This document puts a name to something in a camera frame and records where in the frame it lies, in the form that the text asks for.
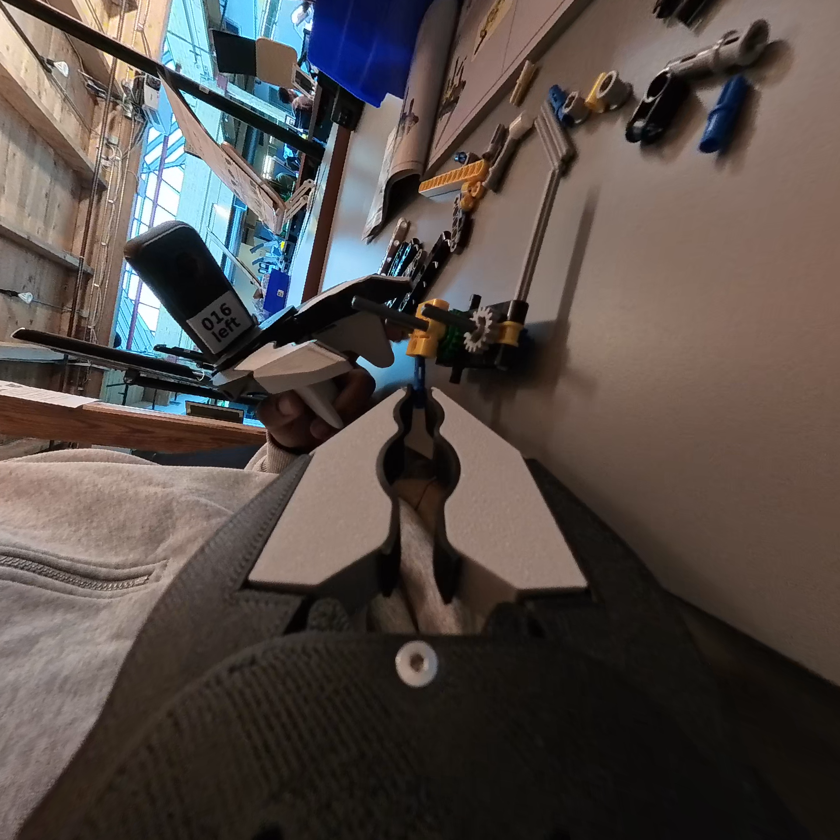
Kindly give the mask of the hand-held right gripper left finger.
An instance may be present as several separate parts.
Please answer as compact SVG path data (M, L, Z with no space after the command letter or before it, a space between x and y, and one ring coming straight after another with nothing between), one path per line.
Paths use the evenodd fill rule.
M318 447L305 465L248 583L310 596L376 596L400 570L398 501L385 457L401 441L402 388Z

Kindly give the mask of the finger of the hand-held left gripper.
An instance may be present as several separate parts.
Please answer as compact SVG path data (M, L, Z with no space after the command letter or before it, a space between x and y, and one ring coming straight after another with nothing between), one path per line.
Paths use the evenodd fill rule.
M315 340L336 353L387 368L394 362L394 353L383 320L354 309L352 299L386 305L401 301L412 288L409 279L391 276L364 276L331 287L297 310L300 340Z
M344 353L316 340L282 345L269 342L224 368L224 393L238 400L242 395L293 391L333 400L338 394L335 380L353 367Z

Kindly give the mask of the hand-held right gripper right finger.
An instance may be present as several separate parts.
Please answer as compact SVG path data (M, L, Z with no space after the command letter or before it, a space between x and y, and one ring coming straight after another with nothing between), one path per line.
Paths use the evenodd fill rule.
M427 409L447 486L434 547L444 602L586 592L589 584L521 452L436 387Z

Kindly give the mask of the lego gear assembly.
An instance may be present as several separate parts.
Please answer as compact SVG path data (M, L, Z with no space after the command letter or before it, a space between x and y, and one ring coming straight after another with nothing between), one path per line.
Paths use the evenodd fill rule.
M418 304L414 313L363 297L354 297L351 305L404 331L406 355L450 369L453 384L460 383L467 371L520 370L536 348L526 326L529 305L519 299L489 304L474 295L465 310L452 309L443 299L430 299Z

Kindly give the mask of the long black lego beam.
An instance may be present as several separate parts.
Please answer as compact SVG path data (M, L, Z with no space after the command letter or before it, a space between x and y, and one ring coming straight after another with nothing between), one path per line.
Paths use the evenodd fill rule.
M418 300L425 299L426 294L431 290L449 257L452 255L451 240L452 232L445 230L430 249L413 288L413 292L416 293Z

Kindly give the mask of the thin grey lego liftarm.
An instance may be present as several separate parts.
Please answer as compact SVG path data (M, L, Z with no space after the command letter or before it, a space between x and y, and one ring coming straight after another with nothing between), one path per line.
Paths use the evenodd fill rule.
M448 233L449 252L452 255L462 254L469 244L473 228L471 211L462 207L462 196L457 195L453 203L451 225Z

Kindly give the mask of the long yellow lego beam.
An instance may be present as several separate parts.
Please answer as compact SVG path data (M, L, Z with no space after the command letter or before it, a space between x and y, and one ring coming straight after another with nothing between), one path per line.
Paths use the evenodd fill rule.
M488 161L478 159L454 170L436 175L421 182L418 194L429 199L438 199L450 193L460 193L464 185L483 183L490 170Z

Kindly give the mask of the long grey lego axle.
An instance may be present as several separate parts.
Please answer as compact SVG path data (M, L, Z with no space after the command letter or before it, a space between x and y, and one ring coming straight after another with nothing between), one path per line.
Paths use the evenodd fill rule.
M562 179L561 168L553 168L549 174L549 179L546 182L542 192L542 198L539 204L539 210L535 217L535 222L532 230L532 235L529 240L526 251L526 258L521 268L519 281L517 284L514 300L526 301L529 296L532 277L539 260L539 253L542 247L545 232L552 213L553 202Z

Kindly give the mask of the grey lego pin connector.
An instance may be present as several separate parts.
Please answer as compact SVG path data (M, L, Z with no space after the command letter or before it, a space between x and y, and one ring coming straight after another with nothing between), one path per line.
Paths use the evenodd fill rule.
M488 163L489 169L484 181L484 186L490 192L495 193L501 182L502 169L511 149L510 132L506 124L500 123L496 126L482 158Z

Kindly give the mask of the lego instruction booklet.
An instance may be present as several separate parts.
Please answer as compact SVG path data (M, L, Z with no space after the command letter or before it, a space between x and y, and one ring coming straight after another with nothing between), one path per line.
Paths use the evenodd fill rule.
M403 196L434 172L588 2L429 4L413 42L402 108L388 136L362 232L377 236Z

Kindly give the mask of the black lego connector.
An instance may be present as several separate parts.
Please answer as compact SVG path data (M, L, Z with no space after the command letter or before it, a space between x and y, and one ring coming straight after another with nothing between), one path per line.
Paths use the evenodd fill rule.
M648 85L625 128L630 144L649 146L661 141L686 101L687 81L671 70L662 70Z

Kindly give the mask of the long grey lego connector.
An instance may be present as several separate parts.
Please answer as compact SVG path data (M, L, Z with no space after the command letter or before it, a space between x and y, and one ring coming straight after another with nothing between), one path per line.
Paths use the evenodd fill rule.
M677 77L700 78L753 65L770 41L770 24L758 19L744 30L730 30L713 45L671 60L665 70Z

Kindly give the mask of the person's left hand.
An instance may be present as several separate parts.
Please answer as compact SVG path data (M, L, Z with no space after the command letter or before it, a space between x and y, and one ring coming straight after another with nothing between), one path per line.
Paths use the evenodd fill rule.
M375 379L366 369L353 367L335 377L332 383L337 389L332 407L344 427L373 406ZM277 446L298 453L311 452L339 431L317 416L294 392L269 396L259 405L257 417Z

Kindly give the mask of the cardboard sheet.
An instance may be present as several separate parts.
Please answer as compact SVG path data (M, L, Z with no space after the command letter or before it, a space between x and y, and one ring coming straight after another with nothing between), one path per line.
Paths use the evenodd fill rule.
M233 145L217 143L213 139L182 94L173 86L173 72L164 67L159 70L159 78L187 150L204 161L237 199L253 211L273 234L278 235L284 226L286 203L258 176Z

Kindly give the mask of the black metal beam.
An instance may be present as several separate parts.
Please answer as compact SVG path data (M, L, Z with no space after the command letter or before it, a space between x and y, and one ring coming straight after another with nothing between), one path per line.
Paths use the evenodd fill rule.
M83 24L68 14L40 1L10 1L15 8L27 15L42 21L53 28L57 28L66 35L82 43L98 49L102 53L115 58L130 67L152 74L166 81L172 88L184 92L197 100L204 102L216 110L246 123L248 126L261 131L291 147L293 150L305 154L316 163L321 163L324 156L323 146L317 142L300 136L286 124L269 119L253 108L226 97L224 94L204 87L197 81L184 76L156 61L136 49L124 45L117 39L111 38L95 28Z

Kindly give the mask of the white paper sheet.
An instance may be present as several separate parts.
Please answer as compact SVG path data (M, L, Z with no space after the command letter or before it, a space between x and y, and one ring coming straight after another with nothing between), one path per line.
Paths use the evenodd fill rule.
M65 408L79 408L98 401L93 397L56 392L11 381L1 381L1 396L29 403Z

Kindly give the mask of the grey hoodie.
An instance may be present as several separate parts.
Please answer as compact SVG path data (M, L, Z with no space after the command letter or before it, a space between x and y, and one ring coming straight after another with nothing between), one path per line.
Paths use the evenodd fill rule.
M2 462L2 838L78 751L175 574L294 459L267 443L244 469L95 448Z

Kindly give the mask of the blue plastic bin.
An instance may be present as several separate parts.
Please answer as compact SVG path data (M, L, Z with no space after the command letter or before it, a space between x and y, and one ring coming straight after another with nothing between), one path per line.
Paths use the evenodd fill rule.
M310 62L363 102L402 98L430 1L315 1Z

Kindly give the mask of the black metal frame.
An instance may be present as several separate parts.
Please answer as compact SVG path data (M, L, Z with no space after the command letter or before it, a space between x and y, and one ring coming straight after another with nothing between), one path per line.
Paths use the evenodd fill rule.
M51 332L17 329L12 338L34 344L78 360L99 364L110 370L122 371L131 385L142 385L157 391L177 392L207 399L227 400L213 388L211 378L188 365L126 350L113 349L96 343L61 336Z

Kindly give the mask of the wooden post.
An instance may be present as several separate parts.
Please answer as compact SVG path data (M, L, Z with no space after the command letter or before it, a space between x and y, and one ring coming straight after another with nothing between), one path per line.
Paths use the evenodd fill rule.
M261 446L261 427L97 401L79 408L49 406L1 396L2 435L67 444L100 445L182 454Z

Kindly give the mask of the white wall device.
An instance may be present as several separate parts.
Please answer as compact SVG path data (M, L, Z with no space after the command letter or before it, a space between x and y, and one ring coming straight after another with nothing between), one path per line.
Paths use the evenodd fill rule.
M135 110L153 125L160 123L161 80L157 76L138 72L131 81L131 96Z

